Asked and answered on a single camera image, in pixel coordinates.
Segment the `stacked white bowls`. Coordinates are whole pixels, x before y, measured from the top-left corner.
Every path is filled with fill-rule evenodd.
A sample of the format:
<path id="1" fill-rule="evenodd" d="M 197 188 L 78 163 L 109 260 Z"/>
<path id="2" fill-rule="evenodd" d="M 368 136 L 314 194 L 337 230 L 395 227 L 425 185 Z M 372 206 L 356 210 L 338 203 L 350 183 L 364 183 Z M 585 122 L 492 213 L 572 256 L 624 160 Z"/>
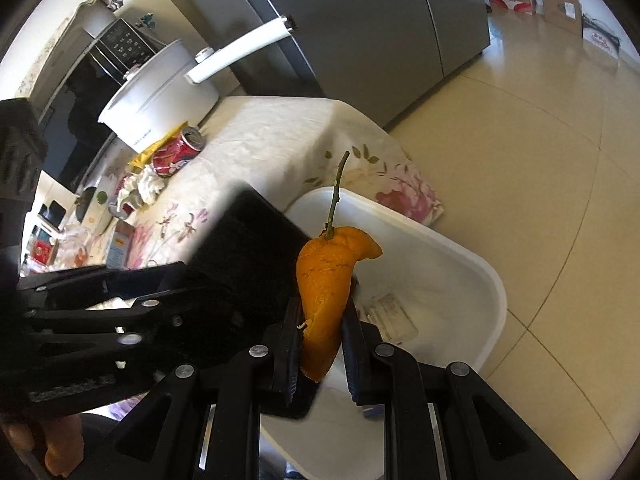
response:
<path id="1" fill-rule="evenodd" d="M 112 215 L 108 212 L 108 202 L 114 194 L 116 188 L 116 178 L 114 176 L 100 177 L 95 185 L 91 204 L 87 210 L 85 219 L 79 224 L 92 235 L 102 234 L 111 222 Z"/>

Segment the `crumpled cream paper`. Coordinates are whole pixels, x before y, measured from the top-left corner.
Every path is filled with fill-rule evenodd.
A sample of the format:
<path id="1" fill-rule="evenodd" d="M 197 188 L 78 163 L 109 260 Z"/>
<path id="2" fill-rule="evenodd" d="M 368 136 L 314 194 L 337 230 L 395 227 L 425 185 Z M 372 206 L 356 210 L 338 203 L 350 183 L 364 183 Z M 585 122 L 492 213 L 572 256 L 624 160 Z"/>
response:
<path id="1" fill-rule="evenodd" d="M 126 174 L 117 185 L 115 195 L 116 216 L 125 220 L 143 205 L 144 203 L 138 190 L 138 176 L 136 174 Z"/>

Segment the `dark green avocado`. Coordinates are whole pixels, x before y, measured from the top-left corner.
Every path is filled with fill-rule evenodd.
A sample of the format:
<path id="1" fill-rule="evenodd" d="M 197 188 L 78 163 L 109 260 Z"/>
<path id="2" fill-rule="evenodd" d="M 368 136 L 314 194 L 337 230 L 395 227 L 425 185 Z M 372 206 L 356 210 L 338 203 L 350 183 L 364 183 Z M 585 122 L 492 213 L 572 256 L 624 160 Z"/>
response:
<path id="1" fill-rule="evenodd" d="M 75 200 L 75 216 L 79 222 L 83 222 L 87 210 L 91 204 L 94 194 L 96 194 L 95 186 L 87 186 Z"/>

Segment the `grey refrigerator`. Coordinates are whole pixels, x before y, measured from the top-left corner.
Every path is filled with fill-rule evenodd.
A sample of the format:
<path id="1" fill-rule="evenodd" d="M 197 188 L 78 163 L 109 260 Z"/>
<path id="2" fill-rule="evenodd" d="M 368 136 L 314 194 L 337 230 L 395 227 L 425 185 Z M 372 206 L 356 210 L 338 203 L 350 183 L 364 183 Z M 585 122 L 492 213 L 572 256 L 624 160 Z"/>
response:
<path id="1" fill-rule="evenodd" d="M 171 0 L 214 48 L 279 16 L 292 35 L 232 65 L 253 96 L 325 96 L 386 125 L 489 44 L 484 0 Z"/>

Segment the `floral tablecloth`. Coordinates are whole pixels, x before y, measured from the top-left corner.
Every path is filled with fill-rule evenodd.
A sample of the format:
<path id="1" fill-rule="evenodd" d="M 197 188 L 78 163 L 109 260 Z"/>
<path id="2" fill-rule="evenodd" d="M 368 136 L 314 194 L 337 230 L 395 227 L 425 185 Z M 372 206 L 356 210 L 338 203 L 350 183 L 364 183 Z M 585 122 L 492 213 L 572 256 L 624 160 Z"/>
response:
<path id="1" fill-rule="evenodd" d="M 342 188 L 424 226 L 444 212 L 400 144 L 341 101 L 232 96 L 219 103 L 201 132 L 204 150 L 157 185 L 154 204 L 129 218 L 134 232 L 126 268 L 188 258 L 232 188 L 246 183 L 285 211 L 314 188 L 331 185 L 343 156 Z"/>

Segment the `crumpled white tissue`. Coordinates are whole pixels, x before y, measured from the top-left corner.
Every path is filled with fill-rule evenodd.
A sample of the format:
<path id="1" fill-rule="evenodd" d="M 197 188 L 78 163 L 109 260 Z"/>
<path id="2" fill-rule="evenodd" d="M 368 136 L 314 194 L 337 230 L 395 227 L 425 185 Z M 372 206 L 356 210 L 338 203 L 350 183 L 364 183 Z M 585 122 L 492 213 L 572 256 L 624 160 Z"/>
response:
<path id="1" fill-rule="evenodd" d="M 151 206 L 166 188 L 166 180 L 160 177 L 151 165 L 146 165 L 137 177 L 136 187 L 142 202 Z"/>

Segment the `crushed red soda can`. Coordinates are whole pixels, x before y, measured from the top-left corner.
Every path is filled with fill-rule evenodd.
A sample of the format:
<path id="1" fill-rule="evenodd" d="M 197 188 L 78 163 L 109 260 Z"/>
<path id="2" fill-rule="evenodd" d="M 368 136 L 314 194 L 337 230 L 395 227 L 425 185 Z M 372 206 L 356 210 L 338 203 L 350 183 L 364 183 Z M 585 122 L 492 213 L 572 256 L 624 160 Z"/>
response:
<path id="1" fill-rule="evenodd" d="M 159 148 L 151 158 L 153 171 L 161 178 L 173 176 L 205 148 L 200 130 L 184 126 Z"/>

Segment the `light blue milk carton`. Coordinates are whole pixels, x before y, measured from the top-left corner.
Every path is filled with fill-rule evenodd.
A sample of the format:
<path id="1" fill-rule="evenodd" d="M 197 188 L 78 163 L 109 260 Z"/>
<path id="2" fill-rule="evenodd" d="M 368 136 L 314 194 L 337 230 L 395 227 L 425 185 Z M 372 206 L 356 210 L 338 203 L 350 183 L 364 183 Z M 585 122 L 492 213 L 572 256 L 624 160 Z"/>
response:
<path id="1" fill-rule="evenodd" d="M 127 269 L 133 240 L 134 226 L 118 220 L 106 248 L 105 265 L 111 269 Z"/>

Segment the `orange peel with stem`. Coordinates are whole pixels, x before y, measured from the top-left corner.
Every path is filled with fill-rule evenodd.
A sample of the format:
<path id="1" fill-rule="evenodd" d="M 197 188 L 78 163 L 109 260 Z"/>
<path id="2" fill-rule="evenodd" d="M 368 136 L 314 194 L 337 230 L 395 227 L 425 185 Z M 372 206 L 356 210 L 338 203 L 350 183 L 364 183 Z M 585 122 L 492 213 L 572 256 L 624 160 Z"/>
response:
<path id="1" fill-rule="evenodd" d="M 368 233 L 334 224 L 348 158 L 344 153 L 337 166 L 326 226 L 320 235 L 308 240 L 296 261 L 296 282 L 305 317 L 300 369 L 317 384 L 329 373 L 341 345 L 341 322 L 356 264 L 383 255 L 381 246 Z"/>

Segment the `black microwave oven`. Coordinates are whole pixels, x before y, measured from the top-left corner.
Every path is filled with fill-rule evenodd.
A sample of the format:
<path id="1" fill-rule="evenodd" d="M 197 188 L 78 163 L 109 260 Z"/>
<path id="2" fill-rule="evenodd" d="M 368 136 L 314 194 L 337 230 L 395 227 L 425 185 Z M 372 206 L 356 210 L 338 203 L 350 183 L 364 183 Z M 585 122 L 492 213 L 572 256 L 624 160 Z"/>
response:
<path id="1" fill-rule="evenodd" d="M 122 144 L 99 122 L 107 102 L 132 68 L 165 44 L 118 18 L 86 46 L 72 44 L 40 73 L 32 104 L 48 144 L 43 170 L 70 192 L 81 190 L 110 150 Z"/>

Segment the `black plastic tray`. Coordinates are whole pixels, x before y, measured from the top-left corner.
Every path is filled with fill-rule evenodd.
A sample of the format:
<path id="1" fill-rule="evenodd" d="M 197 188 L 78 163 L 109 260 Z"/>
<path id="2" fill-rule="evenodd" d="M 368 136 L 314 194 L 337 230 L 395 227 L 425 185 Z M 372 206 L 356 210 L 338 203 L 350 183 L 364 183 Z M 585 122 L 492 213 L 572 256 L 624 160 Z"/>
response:
<path id="1" fill-rule="evenodd" d="M 262 411 L 294 420 L 307 416 L 318 392 L 318 385 L 300 369 L 302 347 L 293 402 L 275 406 L 270 388 L 273 350 L 288 300 L 299 296 L 295 263 L 307 240 L 254 188 L 239 186 L 224 201 L 221 215 L 186 266 L 198 300 L 198 340 L 204 344 L 204 358 L 213 362 L 214 377 L 224 376 L 238 354 L 263 344 L 272 364 Z"/>

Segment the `white trash bin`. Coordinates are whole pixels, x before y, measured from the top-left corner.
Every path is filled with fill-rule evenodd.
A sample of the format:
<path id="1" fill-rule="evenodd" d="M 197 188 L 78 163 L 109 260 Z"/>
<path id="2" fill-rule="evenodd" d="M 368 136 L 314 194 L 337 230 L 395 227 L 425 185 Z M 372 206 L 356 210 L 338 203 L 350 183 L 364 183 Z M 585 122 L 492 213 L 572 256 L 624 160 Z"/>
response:
<path id="1" fill-rule="evenodd" d="M 480 370 L 506 322 L 497 272 L 446 236 L 349 190 L 340 193 L 335 222 L 367 232 L 383 249 L 382 257 L 356 266 L 357 307 L 393 295 L 416 328 L 401 348 L 426 364 L 461 361 Z M 262 435 L 308 479 L 384 474 L 384 425 L 352 402 L 342 358 L 306 418 L 265 416 Z"/>

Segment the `yellow wrapper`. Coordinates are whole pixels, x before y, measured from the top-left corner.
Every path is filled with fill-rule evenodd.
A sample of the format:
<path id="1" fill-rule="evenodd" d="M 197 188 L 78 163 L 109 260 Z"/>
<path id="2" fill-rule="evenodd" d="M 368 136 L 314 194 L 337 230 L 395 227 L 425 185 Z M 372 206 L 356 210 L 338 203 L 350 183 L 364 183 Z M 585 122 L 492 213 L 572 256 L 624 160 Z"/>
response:
<path id="1" fill-rule="evenodd" d="M 127 166 L 129 168 L 131 168 L 132 170 L 134 170 L 134 171 L 142 170 L 144 168 L 144 166 L 150 162 L 150 160 L 153 157 L 153 155 L 162 146 L 164 146 L 169 140 L 171 140 L 171 139 L 175 138 L 176 136 L 178 136 L 178 134 L 180 133 L 181 129 L 183 127 L 186 127 L 187 125 L 188 124 L 186 122 L 183 122 L 180 126 L 175 128 L 174 130 L 169 131 L 168 133 L 166 133 L 160 140 L 158 140 L 158 141 L 154 142 L 153 144 L 151 144 L 150 146 L 148 146 L 141 153 L 137 154 L 137 156 L 134 156 L 133 159 L 130 159 L 130 161 L 127 162 Z"/>

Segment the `white electric pot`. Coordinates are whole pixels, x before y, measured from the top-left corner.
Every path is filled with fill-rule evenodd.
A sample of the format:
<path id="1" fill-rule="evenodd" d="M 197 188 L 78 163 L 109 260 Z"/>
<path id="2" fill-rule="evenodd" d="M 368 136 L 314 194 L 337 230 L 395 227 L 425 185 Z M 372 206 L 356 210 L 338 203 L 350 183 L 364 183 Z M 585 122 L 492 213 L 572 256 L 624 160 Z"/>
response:
<path id="1" fill-rule="evenodd" d="M 99 114 L 98 122 L 141 153 L 182 124 L 198 125 L 219 99 L 210 81 L 241 58 L 291 36 L 292 18 L 279 16 L 228 46 L 191 54 L 175 40 L 134 70 Z"/>

